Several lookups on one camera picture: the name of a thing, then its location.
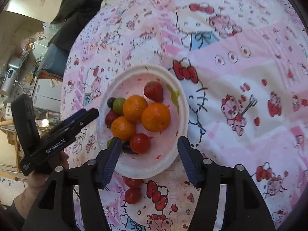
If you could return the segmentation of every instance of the green lime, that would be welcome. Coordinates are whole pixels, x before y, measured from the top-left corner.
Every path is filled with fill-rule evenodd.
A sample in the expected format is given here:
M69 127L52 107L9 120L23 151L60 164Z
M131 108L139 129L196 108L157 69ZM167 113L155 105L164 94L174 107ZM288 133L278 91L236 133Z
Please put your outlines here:
M112 138L107 141L107 147L109 147L110 143L112 142Z
M112 109L118 114L123 115L123 104L126 101L125 98L119 97L115 99L112 105Z

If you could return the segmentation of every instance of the plate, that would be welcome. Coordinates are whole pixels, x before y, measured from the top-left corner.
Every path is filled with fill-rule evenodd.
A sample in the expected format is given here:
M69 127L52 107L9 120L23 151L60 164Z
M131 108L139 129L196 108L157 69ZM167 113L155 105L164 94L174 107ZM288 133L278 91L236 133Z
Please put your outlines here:
M138 65L130 67L117 76L103 95L97 121L100 148L106 149L107 141L113 137L111 130L105 125L105 116L110 111L107 100L110 97L128 98L131 95L140 95L147 100L148 104L153 103L143 94L145 85L150 81L159 81L163 86L163 104L170 105L171 123L165 131L160 133L149 132L142 124L136 125L137 133L145 133L153 138L151 148L145 154L120 154L115 171L128 178L147 179L166 170L178 156L178 138L187 136L189 107L179 81L164 67L152 64ZM174 93L178 96L177 103L171 100L171 94Z

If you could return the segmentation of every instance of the round table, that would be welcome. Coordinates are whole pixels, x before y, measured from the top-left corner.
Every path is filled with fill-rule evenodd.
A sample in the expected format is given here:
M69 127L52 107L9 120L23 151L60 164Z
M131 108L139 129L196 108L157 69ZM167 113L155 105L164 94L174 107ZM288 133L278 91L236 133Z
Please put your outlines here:
M192 147L219 165L243 164L278 227L308 179L306 40L287 0L123 0L102 8L76 39L63 79L61 117L98 108L113 79L132 65L167 68L190 106ZM96 157L96 131L93 122L66 148L71 167ZM124 201L121 175L114 173L107 188L100 196L112 230L186 230L199 196L179 158L144 180L135 205ZM153 200L147 189L161 198ZM215 230L225 191L221 185ZM74 200L83 230L76 195Z

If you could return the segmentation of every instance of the table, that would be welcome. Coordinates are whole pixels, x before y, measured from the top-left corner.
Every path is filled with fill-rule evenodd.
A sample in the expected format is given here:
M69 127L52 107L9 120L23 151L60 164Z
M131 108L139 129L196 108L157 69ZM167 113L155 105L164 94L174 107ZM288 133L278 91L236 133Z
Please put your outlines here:
M130 66L161 65L184 89L191 145L220 165L243 164L278 227L308 179L307 46L287 0L123 0L103 7L76 39L64 74L62 119L99 107L113 79ZM94 122L66 149L71 167L96 157L96 131ZM144 180L144 197L135 205L124 201L121 175L114 173L107 188L100 196L112 230L186 230L199 195L179 158ZM161 193L158 201L153 189ZM222 185L215 230L225 191Z

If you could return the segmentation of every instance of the metal screw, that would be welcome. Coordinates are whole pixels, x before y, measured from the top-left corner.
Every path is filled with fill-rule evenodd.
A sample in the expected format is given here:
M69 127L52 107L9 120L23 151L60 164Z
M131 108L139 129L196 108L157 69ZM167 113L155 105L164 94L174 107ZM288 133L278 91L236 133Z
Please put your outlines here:
M95 163L96 163L96 160L94 160L94 159L88 160L88 162L87 162L87 164L90 165L90 166L94 165Z
M239 170L239 171L243 171L245 169L245 167L241 164L238 164L236 165L236 168Z
M210 165L212 163L212 160L211 159L208 159L208 158L205 158L203 160L203 163L206 164L206 165Z
M63 167L62 166L57 166L54 170L56 172L61 172L63 170Z

